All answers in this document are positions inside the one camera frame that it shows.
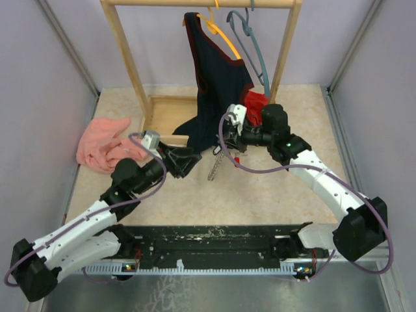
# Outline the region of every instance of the pink towel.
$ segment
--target pink towel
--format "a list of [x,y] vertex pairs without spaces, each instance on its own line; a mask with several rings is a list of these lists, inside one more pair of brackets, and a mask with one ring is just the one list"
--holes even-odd
[[128,138],[118,136],[130,125],[130,118],[91,120],[78,144],[77,161],[95,171],[111,173],[123,158],[142,161],[147,153]]

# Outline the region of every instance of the metal chain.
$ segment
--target metal chain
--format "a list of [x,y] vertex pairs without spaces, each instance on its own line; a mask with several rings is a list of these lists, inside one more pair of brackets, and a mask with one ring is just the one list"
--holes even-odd
[[215,163],[213,168],[211,169],[211,171],[208,174],[208,181],[214,181],[216,172],[218,171],[218,169],[220,168],[222,159],[224,158],[224,152],[221,151],[220,153],[217,154],[217,156],[215,157]]

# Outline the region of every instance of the clothes hanger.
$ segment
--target clothes hanger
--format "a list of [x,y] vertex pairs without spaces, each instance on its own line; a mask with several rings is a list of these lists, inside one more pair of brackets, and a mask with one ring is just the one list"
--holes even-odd
[[[216,6],[217,10],[220,8],[219,4],[218,4],[218,0],[215,0],[215,6]],[[237,60],[240,60],[241,56],[240,56],[239,52],[237,51],[237,49],[235,49],[235,46],[231,43],[231,41],[228,39],[228,37],[221,31],[221,29],[219,29],[218,26],[215,25],[215,23],[214,23],[214,12],[211,10],[210,7],[208,7],[208,11],[209,11],[211,19],[208,19],[208,18],[206,18],[205,16],[203,16],[201,14],[197,14],[196,16],[198,18],[200,18],[201,20],[203,20],[204,22],[206,22],[207,28],[209,29],[209,31],[211,31],[213,34],[219,34],[222,37],[222,39],[224,39],[224,41],[227,43],[229,48],[232,50],[232,52],[234,53]],[[185,26],[185,20],[182,21],[182,26]]]
[[[254,0],[252,0],[252,11],[254,11],[254,6],[255,6],[254,5]],[[253,45],[254,45],[254,48],[255,48],[255,52],[257,53],[257,57],[259,58],[260,67],[261,67],[261,73],[259,73],[259,71],[255,67],[254,62],[253,62],[251,56],[248,54],[246,47],[244,46],[244,44],[242,43],[240,37],[238,36],[237,32],[235,31],[233,14],[237,15],[237,17],[241,20],[242,30],[243,30],[244,34],[247,37],[250,37],[252,39],[252,42],[253,42]],[[237,37],[237,40],[239,41],[240,46],[242,47],[242,49],[243,49],[244,53],[246,54],[246,56],[247,56],[250,64],[252,65],[252,68],[254,69],[254,72],[255,72],[257,78],[259,79],[261,85],[264,86],[264,88],[265,88],[265,96],[267,98],[270,98],[270,85],[269,85],[269,81],[268,81],[268,74],[267,74],[265,62],[263,60],[263,56],[261,54],[259,44],[257,43],[257,40],[255,39],[254,33],[252,31],[252,28],[248,25],[248,18],[249,18],[249,13],[248,13],[248,9],[247,8],[246,8],[246,19],[244,19],[241,16],[241,14],[238,13],[237,11],[232,10],[227,15],[227,23],[229,23],[229,26],[233,30],[234,35]]]

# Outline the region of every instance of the gray wall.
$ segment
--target gray wall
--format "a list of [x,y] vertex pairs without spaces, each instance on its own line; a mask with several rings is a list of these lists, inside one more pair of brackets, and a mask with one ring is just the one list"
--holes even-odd
[[[98,88],[130,86],[99,0],[48,0],[48,3],[87,64]],[[304,1],[282,83],[328,85],[371,3],[371,0]],[[125,6],[119,9],[144,84],[196,84],[186,31],[181,26],[183,14],[192,11],[209,15],[206,8]],[[215,11],[218,26],[239,48],[226,23],[229,9]],[[276,66],[287,12],[256,9],[250,17],[269,76],[273,76]],[[221,38],[215,38],[215,42],[231,55]],[[250,39],[245,42],[251,49],[250,54],[255,55]]]
[[409,297],[416,271],[416,1],[384,1],[335,91],[364,191],[389,207]]
[[[12,247],[62,221],[75,151],[94,97],[35,1],[0,10],[0,272]],[[19,289],[0,286],[2,311],[23,311]]]

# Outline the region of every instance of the wooden frame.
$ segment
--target wooden frame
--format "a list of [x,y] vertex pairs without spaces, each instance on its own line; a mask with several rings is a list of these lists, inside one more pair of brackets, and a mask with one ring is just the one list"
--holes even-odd
[[[159,7],[215,7],[215,0],[100,0],[111,30],[122,53],[125,67],[135,89],[143,112],[142,129],[152,129],[161,134],[166,144],[186,145],[188,136],[172,135],[174,129],[183,122],[196,116],[196,97],[183,96],[150,96],[147,97],[136,64],[125,37],[118,16],[116,5],[159,6]],[[220,7],[250,8],[251,0],[219,0]],[[270,87],[270,101],[274,101],[278,92],[281,76],[285,67],[294,29],[298,21],[302,0],[255,0],[256,8],[289,9],[285,33],[280,47],[276,69]]]

